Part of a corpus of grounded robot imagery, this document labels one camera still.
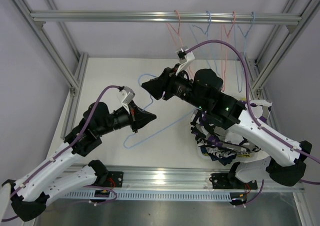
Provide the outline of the black white floral trousers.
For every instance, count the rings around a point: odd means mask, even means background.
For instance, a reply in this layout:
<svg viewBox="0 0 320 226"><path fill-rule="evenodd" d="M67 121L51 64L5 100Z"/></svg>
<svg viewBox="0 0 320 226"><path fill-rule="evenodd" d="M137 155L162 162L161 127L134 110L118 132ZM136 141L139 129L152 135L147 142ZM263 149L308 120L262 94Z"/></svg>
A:
<svg viewBox="0 0 320 226"><path fill-rule="evenodd" d="M244 137L206 122L205 114L200 110L193 112L190 124L191 134L195 136L197 147L228 148L237 153L253 151L254 148L260 149Z"/></svg>

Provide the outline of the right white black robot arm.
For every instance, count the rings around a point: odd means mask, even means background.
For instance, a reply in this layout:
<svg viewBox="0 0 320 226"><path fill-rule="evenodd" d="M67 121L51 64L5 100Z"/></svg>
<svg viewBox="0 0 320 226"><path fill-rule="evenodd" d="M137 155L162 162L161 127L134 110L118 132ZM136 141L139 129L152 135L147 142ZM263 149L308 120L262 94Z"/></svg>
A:
<svg viewBox="0 0 320 226"><path fill-rule="evenodd" d="M294 186L304 176L306 153L312 145L289 140L270 128L254 116L249 104L223 93L222 85L223 80L211 69L200 69L189 80L174 67L165 68L159 77L141 86L156 100L179 97L203 111L204 124L236 133L268 154L265 159L235 163L227 176L231 187L269 178L284 186Z"/></svg>

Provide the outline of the yellow-green trousers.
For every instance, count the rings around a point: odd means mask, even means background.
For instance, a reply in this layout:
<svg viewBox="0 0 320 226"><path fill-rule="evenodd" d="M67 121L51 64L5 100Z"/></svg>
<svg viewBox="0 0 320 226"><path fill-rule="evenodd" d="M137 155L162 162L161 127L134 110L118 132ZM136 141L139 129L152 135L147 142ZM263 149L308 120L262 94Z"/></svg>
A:
<svg viewBox="0 0 320 226"><path fill-rule="evenodd" d="M241 102L242 102L243 104L246 104L245 98L242 98ZM246 153L243 153L243 154L241 154L241 155L238 155L238 157L240 157L240 158L249 158L249 157L250 157L250 154L249 154L248 152L246 152Z"/></svg>

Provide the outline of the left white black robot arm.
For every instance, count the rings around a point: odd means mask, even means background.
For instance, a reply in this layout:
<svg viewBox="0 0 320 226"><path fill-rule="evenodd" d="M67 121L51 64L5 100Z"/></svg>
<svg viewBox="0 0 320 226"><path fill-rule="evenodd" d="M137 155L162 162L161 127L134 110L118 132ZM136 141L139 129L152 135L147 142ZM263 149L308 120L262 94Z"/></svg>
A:
<svg viewBox="0 0 320 226"><path fill-rule="evenodd" d="M102 136L129 126L133 132L154 121L156 115L144 111L134 101L128 108L109 112L104 102L93 103L84 112L79 125L60 147L32 172L21 179L8 179L11 206L22 221L30 221L60 196L84 186L105 186L109 171L100 160L92 160L81 170L65 177L61 174L76 161L84 159L102 144Z"/></svg>

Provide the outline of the navy blue trousers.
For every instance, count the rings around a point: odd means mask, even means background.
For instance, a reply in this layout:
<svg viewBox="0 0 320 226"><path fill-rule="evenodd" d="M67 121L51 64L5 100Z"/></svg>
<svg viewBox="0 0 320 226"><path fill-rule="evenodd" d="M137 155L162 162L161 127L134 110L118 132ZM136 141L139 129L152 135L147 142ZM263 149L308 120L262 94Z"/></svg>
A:
<svg viewBox="0 0 320 226"><path fill-rule="evenodd" d="M218 160L212 160L209 156L204 156L206 159L210 159L211 161L218 161L219 163L221 163L223 166L226 166L227 164L230 164L234 159L218 159Z"/></svg>

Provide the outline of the white newspaper print trousers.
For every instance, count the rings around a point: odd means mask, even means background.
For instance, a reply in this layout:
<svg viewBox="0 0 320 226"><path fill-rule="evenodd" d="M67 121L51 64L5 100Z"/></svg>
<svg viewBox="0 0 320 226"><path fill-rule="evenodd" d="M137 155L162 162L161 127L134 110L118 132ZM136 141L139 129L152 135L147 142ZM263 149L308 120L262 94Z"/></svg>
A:
<svg viewBox="0 0 320 226"><path fill-rule="evenodd" d="M237 154L234 151L222 150L212 147L200 147L200 151L204 156L209 156L212 160L218 159L235 159Z"/></svg>

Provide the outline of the pink wire hanger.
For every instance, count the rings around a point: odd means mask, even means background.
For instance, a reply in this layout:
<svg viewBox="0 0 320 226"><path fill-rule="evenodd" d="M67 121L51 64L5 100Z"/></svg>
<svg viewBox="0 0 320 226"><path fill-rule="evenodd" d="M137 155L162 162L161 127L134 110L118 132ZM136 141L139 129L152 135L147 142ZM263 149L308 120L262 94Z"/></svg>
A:
<svg viewBox="0 0 320 226"><path fill-rule="evenodd" d="M169 33L170 33L175 45L178 47L178 43L177 43L175 37L173 36L172 31L170 30L170 28L172 28L173 31L177 34L177 36L179 38L180 46L182 47L183 43L182 43L181 36L180 36L181 18L180 18L180 15L179 15L177 10L175 10L174 12L176 13L176 15L178 17L178 29L175 30L174 27L170 23L166 23L166 25L167 25L167 28L169 30ZM191 80L191 81L193 80L191 70L186 69L185 71L181 71L177 76L184 77L184 75L186 76L187 80Z"/></svg>
<svg viewBox="0 0 320 226"><path fill-rule="evenodd" d="M230 27L229 30L227 30L225 24L222 24L221 27L220 27L220 39L221 40L226 39L227 43L230 42L230 34L231 34L231 32L232 32L232 30L234 28L235 22L236 22L236 13L235 13L235 11L232 12L232 16L233 16L233 19L231 21L231 27ZM228 51L229 51L228 47L226 47L224 49L224 46L221 45L220 52L224 56L223 60L221 61L221 72L222 72L222 79L223 79L222 91L223 92L226 89L226 82L227 82L226 81L226 72L227 72Z"/></svg>

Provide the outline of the light blue wire hanger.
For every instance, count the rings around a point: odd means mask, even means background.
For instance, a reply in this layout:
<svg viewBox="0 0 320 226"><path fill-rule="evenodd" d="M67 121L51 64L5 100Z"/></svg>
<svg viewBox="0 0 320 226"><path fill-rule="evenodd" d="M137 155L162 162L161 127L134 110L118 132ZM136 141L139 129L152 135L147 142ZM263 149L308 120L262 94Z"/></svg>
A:
<svg viewBox="0 0 320 226"><path fill-rule="evenodd" d="M138 82L138 84L139 84L140 87L142 87L141 79L142 79L142 77L145 77L145 76L152 77L152 78L155 78L155 77L156 77L155 75L150 74L150 73L141 74L141 75L138 77L138 79L137 79L137 82ZM135 133L134 133L134 134L131 134L131 135L128 135L127 138L126 138L126 139L124 140L124 142L123 142L123 147L124 147L125 149L132 149L132 148L134 148L134 147L136 147L136 146L138 146L138 145L143 144L143 143L146 142L147 140L155 137L156 135L162 133L162 132L165 131L166 129L169 129L170 127L174 126L174 125L177 124L178 122L182 121L182 120L185 119L187 116L191 115L191 114L194 112L194 110L195 110L195 108L193 108L191 111L189 111L187 114L185 114L184 116L182 116L182 117L179 118L178 120L174 121L173 123L167 125L166 127L162 128L161 130L153 133L152 135L150 135L150 136L148 136L148 137L140 140L139 142L137 142L137 143L135 143L135 144L133 144L133 145L131 145L131 146L128 146L128 145L127 145L127 142L128 142L129 139L131 139L132 137L135 136Z"/></svg>
<svg viewBox="0 0 320 226"><path fill-rule="evenodd" d="M246 56L247 38L248 38L248 35L249 35L249 33L250 33L254 23L255 23L255 20L256 20L256 13L252 12L251 15L252 15L252 20L250 22L250 26L249 26L248 30L245 33L241 29L240 25L237 25L237 28L239 29L239 31L241 32L241 34L243 36L243 52L242 52L242 58L243 59L245 59L245 56ZM237 90L238 90L239 93L241 93L243 91L244 82L245 82L245 71L244 71L243 67L241 67L241 78L240 78L240 81L239 81L239 79L237 79Z"/></svg>

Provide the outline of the purple grey patterned trousers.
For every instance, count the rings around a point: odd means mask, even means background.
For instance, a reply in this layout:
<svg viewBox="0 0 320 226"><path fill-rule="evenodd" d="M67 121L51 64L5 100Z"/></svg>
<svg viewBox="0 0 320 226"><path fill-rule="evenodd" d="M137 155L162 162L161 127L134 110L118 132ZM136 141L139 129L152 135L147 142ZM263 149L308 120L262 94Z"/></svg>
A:
<svg viewBox="0 0 320 226"><path fill-rule="evenodd" d="M256 118L266 123L272 110L272 102L267 100L251 100L250 106ZM195 140L199 145L210 145L218 150L226 148L238 154L252 153L260 151L252 142L243 136L205 123L204 113L201 110L194 110L191 116L191 133L195 135Z"/></svg>

